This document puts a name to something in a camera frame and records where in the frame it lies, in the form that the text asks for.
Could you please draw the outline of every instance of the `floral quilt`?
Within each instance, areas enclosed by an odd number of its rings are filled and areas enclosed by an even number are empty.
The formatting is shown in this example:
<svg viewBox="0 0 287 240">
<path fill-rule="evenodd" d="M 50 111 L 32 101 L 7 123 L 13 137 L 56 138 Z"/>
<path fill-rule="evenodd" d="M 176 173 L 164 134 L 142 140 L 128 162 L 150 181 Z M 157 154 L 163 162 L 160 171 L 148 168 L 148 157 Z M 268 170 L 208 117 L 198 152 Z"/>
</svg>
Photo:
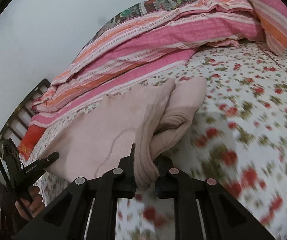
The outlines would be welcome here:
<svg viewBox="0 0 287 240">
<path fill-rule="evenodd" d="M 238 48 L 202 47 L 185 65 L 141 84 L 194 76 L 207 78 L 206 98 L 188 132 L 164 154 L 193 178 L 218 180 L 276 239 L 286 239 L 287 51 L 277 57 L 265 43 L 246 41 Z M 75 115 L 46 130 L 30 162 Z M 46 173 L 36 185 L 48 204 L 68 183 Z M 174 239 L 172 200 L 157 199 L 152 188 L 119 199 L 116 239 Z"/>
</svg>

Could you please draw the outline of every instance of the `white wall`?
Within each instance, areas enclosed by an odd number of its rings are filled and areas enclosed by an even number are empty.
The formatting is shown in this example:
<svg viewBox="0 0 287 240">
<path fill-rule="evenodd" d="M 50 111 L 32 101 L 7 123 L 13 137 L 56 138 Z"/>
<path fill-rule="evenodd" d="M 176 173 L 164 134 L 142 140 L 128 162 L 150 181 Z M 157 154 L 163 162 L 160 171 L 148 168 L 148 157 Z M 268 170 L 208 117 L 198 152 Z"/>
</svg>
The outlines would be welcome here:
<svg viewBox="0 0 287 240">
<path fill-rule="evenodd" d="M 0 130 L 43 78 L 65 70 L 100 27 L 144 0 L 13 0 L 0 16 Z"/>
</svg>

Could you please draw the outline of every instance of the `pillow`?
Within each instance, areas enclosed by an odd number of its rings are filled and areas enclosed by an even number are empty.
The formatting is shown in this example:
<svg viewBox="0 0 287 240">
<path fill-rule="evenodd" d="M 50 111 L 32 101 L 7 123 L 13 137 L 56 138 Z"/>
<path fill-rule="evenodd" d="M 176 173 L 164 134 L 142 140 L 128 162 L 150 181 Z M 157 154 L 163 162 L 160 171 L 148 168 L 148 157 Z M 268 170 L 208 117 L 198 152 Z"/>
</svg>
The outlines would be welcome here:
<svg viewBox="0 0 287 240">
<path fill-rule="evenodd" d="M 39 127 L 34 124 L 28 127 L 25 136 L 18 146 L 19 153 L 25 158 L 25 160 L 29 159 L 31 152 L 44 134 L 45 130 L 46 128 Z"/>
<path fill-rule="evenodd" d="M 281 0 L 250 0 L 265 30 L 268 48 L 281 56 L 287 48 L 287 7 Z"/>
</svg>

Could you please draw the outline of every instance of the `cable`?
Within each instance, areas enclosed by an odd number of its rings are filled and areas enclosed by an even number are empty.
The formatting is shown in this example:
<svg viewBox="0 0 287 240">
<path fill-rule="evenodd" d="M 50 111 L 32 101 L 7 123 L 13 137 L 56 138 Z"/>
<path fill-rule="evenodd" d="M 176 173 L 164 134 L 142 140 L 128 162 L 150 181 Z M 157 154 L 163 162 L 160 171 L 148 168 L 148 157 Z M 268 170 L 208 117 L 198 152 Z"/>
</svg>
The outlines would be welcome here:
<svg viewBox="0 0 287 240">
<path fill-rule="evenodd" d="M 19 205 L 21 206 L 21 208 L 24 210 L 24 212 L 26 213 L 26 215 L 28 216 L 29 220 L 31 220 L 33 217 L 31 216 L 30 212 L 28 211 L 28 209 L 25 207 L 25 205 L 23 204 L 23 202 L 21 201 L 20 198 L 17 198 L 15 192 L 14 192 L 14 189 L 12 188 L 11 186 L 11 183 L 10 183 L 10 180 L 7 176 L 7 173 L 5 171 L 5 168 L 4 166 L 2 165 L 2 160 L 0 159 L 0 172 L 6 182 L 6 187 L 7 187 L 7 190 L 10 194 L 10 196 L 12 197 L 12 199 L 14 200 L 17 200 Z"/>
</svg>

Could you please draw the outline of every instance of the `light pink fabric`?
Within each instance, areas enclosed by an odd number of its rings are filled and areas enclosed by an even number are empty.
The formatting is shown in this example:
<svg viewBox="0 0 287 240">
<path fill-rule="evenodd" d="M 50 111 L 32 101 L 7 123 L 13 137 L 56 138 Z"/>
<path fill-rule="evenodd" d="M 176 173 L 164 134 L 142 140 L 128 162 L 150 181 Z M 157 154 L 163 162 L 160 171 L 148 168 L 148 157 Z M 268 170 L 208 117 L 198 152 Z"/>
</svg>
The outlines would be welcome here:
<svg viewBox="0 0 287 240">
<path fill-rule="evenodd" d="M 40 158 L 57 151 L 60 158 L 47 168 L 48 172 L 70 182 L 79 176 L 93 179 L 117 167 L 119 160 L 130 154 L 136 141 L 136 182 L 139 187 L 146 187 L 157 174 L 150 176 L 153 167 L 142 164 L 142 156 L 151 154 L 143 161 L 152 163 L 158 154 L 181 138 L 200 107 L 205 91 L 206 80 L 196 77 L 176 85 L 174 79 L 158 87 L 135 85 L 122 95 L 105 95 L 98 109 L 77 117 Z M 148 125 L 148 120 L 153 120 L 153 126 Z M 148 178 L 137 176 L 143 170 Z"/>
</svg>

